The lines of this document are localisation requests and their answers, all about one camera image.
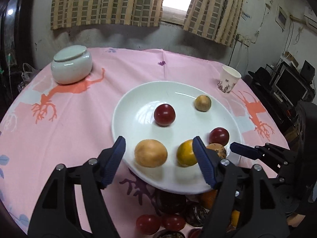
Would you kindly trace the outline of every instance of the monitor screen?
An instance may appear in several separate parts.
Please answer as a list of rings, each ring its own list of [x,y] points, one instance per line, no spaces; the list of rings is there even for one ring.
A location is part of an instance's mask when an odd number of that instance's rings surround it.
[[[306,89],[303,85],[287,70],[284,70],[276,86],[291,101],[293,106],[303,97]]]

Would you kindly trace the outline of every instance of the white ceramic jar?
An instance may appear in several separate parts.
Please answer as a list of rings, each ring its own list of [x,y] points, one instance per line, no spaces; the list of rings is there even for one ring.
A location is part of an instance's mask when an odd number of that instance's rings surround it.
[[[71,84],[86,77],[93,67],[90,52],[85,46],[70,46],[59,51],[53,58],[53,78],[60,84]]]

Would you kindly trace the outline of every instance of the table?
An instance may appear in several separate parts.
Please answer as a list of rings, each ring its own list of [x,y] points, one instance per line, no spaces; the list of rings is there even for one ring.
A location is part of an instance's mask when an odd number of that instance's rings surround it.
[[[288,148],[270,115],[242,80],[230,94],[217,89],[221,63],[158,49],[89,51],[93,70],[86,79],[60,86],[47,66],[17,97],[0,124],[0,199],[25,232],[54,167],[59,163],[82,165],[111,147],[114,108],[127,91],[142,83],[169,80],[195,86],[230,111],[245,144],[270,142]],[[240,165],[254,163],[242,158]],[[276,176],[260,164],[269,177]],[[89,231],[80,186],[75,190],[81,226]],[[140,215],[155,214],[153,192],[153,187],[120,164],[113,184],[102,195],[122,238],[141,237],[134,231],[135,221]],[[191,228],[186,225],[182,232],[186,235]]]

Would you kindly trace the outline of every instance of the white wall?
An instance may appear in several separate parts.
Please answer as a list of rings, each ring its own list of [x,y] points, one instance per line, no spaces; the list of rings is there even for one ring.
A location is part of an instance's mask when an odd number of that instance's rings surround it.
[[[180,26],[163,22],[158,28],[90,25],[51,31],[51,1],[34,0],[32,49],[36,68],[46,66],[56,52],[72,44],[83,44],[87,47],[117,47],[136,50],[161,48],[175,53],[216,60],[225,64],[229,63],[232,48],[183,31]],[[249,37],[252,36],[260,27],[265,11],[265,3],[269,2],[270,0],[245,0],[243,11],[249,14],[251,18],[247,20],[240,18],[238,33]],[[242,75],[244,75],[245,71],[256,71],[259,67],[266,64],[275,65],[283,53],[290,19],[286,23],[286,30],[282,31],[281,27],[275,22],[278,5],[281,5],[284,10],[294,16],[301,18],[307,1],[273,0],[272,8],[266,11],[256,43],[250,45],[248,52],[246,46],[241,47],[241,43],[236,45],[230,66],[237,67]],[[290,52],[298,60],[300,66],[307,60],[317,67],[317,53],[314,51],[317,36],[304,29],[299,43],[293,45],[297,29],[298,24],[295,23],[294,34],[289,47]]]

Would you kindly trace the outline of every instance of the orange deer print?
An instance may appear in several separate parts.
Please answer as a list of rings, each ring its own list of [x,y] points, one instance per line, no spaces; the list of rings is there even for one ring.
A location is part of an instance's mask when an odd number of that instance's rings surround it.
[[[248,112],[250,114],[249,119],[256,126],[254,130],[256,130],[258,132],[258,134],[261,135],[263,138],[265,136],[268,139],[268,141],[270,141],[270,133],[269,133],[269,130],[266,127],[270,128],[271,131],[272,131],[272,134],[274,134],[273,128],[271,126],[269,126],[267,123],[263,123],[262,121],[260,121],[258,116],[256,115],[258,113],[266,112],[264,106],[262,105],[262,103],[260,101],[256,101],[255,97],[253,97],[250,93],[244,91],[244,93],[249,94],[253,98],[254,102],[249,102],[240,91],[238,91],[238,92],[241,94],[242,98],[239,97],[234,92],[233,93],[238,98],[240,98],[242,100],[242,102],[245,104],[245,106],[247,107],[247,110],[248,110]]]
[[[49,121],[53,121],[54,118],[57,118],[56,113],[56,106],[52,103],[51,98],[56,93],[73,93],[73,94],[80,94],[84,91],[86,91],[92,84],[99,83],[104,79],[105,76],[105,69],[102,68],[102,77],[100,79],[89,81],[88,79],[90,76],[88,75],[85,79],[82,81],[79,81],[74,84],[70,85],[57,85],[56,87],[52,88],[48,95],[42,94],[41,96],[41,103],[33,104],[32,112],[33,116],[36,116],[35,123],[37,124],[38,121],[41,121],[45,118],[47,115],[47,110],[49,107],[52,107],[53,109],[53,115],[49,119]]]

